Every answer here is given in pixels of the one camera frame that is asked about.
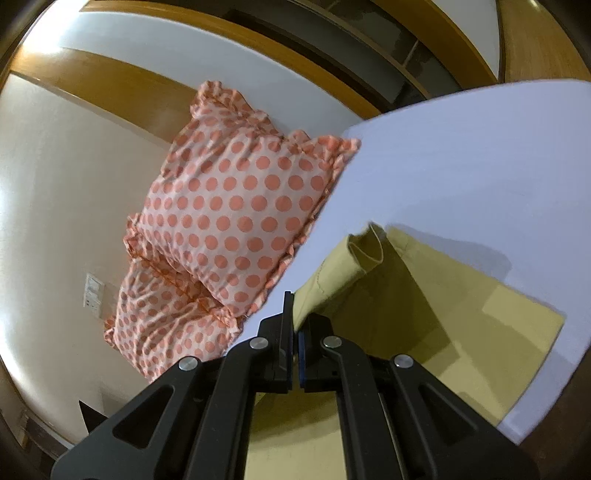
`pillow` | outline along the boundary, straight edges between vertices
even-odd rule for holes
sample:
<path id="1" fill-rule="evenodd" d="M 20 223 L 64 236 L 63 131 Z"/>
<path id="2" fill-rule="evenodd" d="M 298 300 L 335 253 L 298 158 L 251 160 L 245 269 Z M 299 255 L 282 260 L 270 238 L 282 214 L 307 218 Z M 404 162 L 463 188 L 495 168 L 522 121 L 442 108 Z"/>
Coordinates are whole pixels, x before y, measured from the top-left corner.
<path id="1" fill-rule="evenodd" d="M 187 355 L 207 361 L 222 356 L 242 331 L 225 324 L 221 305 L 179 265 L 170 265 L 128 221 L 124 243 L 131 255 L 115 315 L 105 321 L 105 341 L 148 381 Z"/>
<path id="2" fill-rule="evenodd" d="M 358 140 L 281 135 L 220 82 L 201 85 L 138 227 L 225 306 L 250 315 L 307 239 Z"/>

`white wall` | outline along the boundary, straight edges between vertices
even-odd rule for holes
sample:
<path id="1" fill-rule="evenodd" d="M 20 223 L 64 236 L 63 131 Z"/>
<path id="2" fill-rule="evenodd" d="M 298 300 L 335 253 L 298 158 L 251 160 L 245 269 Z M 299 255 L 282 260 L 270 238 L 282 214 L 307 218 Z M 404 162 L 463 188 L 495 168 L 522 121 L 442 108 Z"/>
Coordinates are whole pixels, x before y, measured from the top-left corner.
<path id="1" fill-rule="evenodd" d="M 433 0 L 453 20 L 499 77 L 501 45 L 495 0 Z"/>
<path id="2" fill-rule="evenodd" d="M 0 355 L 27 405 L 66 439 L 78 400 L 112 414 L 147 384 L 82 307 L 86 272 L 112 308 L 167 146 L 105 112 L 14 75 L 0 94 Z"/>
<path id="3" fill-rule="evenodd" d="M 256 51 L 170 20 L 118 12 L 83 12 L 57 40 L 125 61 L 194 88 L 221 80 L 283 132 L 340 135 L 361 119 L 314 83 Z"/>

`polka dot pillow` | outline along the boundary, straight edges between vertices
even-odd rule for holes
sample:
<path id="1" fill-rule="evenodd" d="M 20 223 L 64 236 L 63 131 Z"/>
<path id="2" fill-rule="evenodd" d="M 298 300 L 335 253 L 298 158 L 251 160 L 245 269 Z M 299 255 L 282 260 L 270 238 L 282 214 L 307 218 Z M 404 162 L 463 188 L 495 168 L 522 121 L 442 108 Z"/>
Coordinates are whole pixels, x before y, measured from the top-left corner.
<path id="1" fill-rule="evenodd" d="M 220 301 L 250 315 L 293 260 L 358 140 L 281 135 L 220 82 L 201 85 L 138 229 Z"/>
<path id="2" fill-rule="evenodd" d="M 242 331 L 236 319 L 219 321 L 222 306 L 201 282 L 170 264 L 128 219 L 124 243 L 131 257 L 105 341 L 146 379 L 154 381 L 187 355 L 202 361 L 223 355 Z"/>

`wall outlet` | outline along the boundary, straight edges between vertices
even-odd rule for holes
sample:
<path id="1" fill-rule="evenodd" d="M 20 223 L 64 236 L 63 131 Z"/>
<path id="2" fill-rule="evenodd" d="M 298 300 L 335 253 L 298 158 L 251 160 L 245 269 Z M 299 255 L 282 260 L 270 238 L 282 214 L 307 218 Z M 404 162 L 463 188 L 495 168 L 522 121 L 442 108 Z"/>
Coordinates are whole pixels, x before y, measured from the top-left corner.
<path id="1" fill-rule="evenodd" d="M 84 286 L 84 307 L 89 309 L 92 314 L 100 319 L 100 307 L 103 303 L 103 291 L 105 284 L 94 275 L 86 274 L 86 284 Z"/>
<path id="2" fill-rule="evenodd" d="M 96 318 L 100 318 L 101 302 L 99 302 L 98 299 L 93 298 L 92 295 L 88 295 L 84 300 L 84 306 L 89 309 Z"/>

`wooden trim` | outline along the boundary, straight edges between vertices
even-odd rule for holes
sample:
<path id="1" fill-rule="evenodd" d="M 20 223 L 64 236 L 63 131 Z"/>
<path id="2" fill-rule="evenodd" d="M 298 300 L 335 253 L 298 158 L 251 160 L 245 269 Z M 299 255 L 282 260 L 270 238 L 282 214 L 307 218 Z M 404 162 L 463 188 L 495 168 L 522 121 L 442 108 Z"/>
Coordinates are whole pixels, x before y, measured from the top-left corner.
<path id="1" fill-rule="evenodd" d="M 73 48 L 21 47 L 11 71 L 96 105 L 171 143 L 191 120 L 196 91 L 130 63 Z"/>
<path id="2" fill-rule="evenodd" d="M 360 94 L 311 60 L 270 38 L 266 38 L 264 35 L 227 20 L 182 7 L 135 0 L 91 0 L 81 11 L 125 12 L 148 15 L 215 33 L 256 50 L 302 75 L 363 119 L 380 114 L 379 110 Z"/>
<path id="3" fill-rule="evenodd" d="M 421 95 L 423 95 L 427 100 L 433 98 L 433 96 L 425 89 L 425 87 L 422 86 L 421 83 L 414 76 L 411 75 L 411 73 L 406 69 L 406 67 L 404 67 L 400 62 L 393 58 L 393 56 L 391 56 L 384 48 L 380 47 L 367 35 L 349 25 L 346 21 L 341 20 L 335 14 L 332 14 L 328 10 L 319 7 L 318 5 L 310 2 L 309 0 L 293 0 L 293 2 L 309 10 L 312 10 L 319 15 L 322 15 L 328 21 L 334 23 L 339 28 L 347 31 L 351 36 L 357 38 L 358 40 L 361 40 L 361 42 L 365 43 L 374 52 L 376 52 L 382 58 L 384 58 L 384 60 L 386 60 L 390 65 L 392 65 L 400 73 L 402 73 L 402 75 L 404 75 L 404 77 L 406 78 L 407 82 L 414 86 L 419 92 L 421 92 Z"/>
<path id="4" fill-rule="evenodd" d="M 476 47 L 432 0 L 371 0 L 419 39 L 462 89 L 496 84 Z"/>
<path id="5" fill-rule="evenodd" d="M 505 83 L 505 31 L 503 30 L 503 16 L 501 14 L 501 3 L 499 0 L 495 1 L 496 17 L 499 22 L 499 83 Z"/>
<path id="6" fill-rule="evenodd" d="M 2 359 L 1 356 L 0 356 L 0 370 L 1 370 L 0 375 L 6 378 L 8 385 L 10 386 L 10 388 L 12 388 L 12 390 L 14 390 L 15 395 L 18 397 L 18 399 L 22 403 L 23 409 L 27 408 L 27 404 L 25 403 L 24 399 L 22 398 L 22 395 L 21 395 L 20 391 L 18 390 L 17 385 L 14 382 L 14 379 L 12 378 L 12 375 L 8 372 L 8 368 L 6 368 L 6 364 L 4 363 L 4 360 Z"/>
<path id="7" fill-rule="evenodd" d="M 22 44 L 28 33 L 50 7 L 53 0 L 35 0 L 28 8 L 20 12 L 7 30 L 0 35 L 0 91 L 6 83 L 10 73 L 10 63 L 14 58 L 19 45 Z"/>
<path id="8" fill-rule="evenodd" d="M 505 37 L 505 80 L 574 78 L 591 73 L 573 42 L 537 0 L 499 0 Z"/>
<path id="9" fill-rule="evenodd" d="M 589 478 L 591 441 L 591 350 L 581 359 L 558 400 L 519 446 L 538 465 L 544 479 L 579 480 Z M 587 464 L 586 475 L 566 475 Z"/>

